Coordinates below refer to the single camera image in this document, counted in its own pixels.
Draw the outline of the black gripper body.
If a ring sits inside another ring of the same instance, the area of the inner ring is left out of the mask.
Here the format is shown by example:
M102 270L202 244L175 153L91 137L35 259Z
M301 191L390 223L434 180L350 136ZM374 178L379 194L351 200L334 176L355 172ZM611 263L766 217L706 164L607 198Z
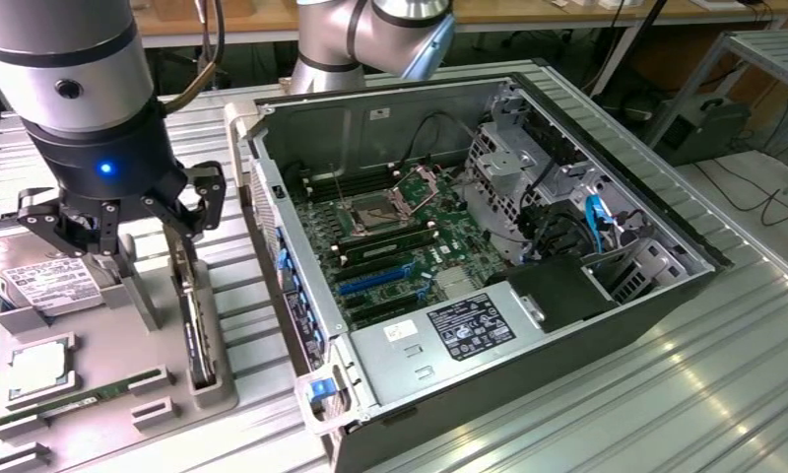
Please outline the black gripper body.
M172 208L180 205L187 175L164 118L163 104L151 98L130 120L92 132L58 132L23 121L71 211L98 218L106 205L118 204L123 218L146 218L146 197Z

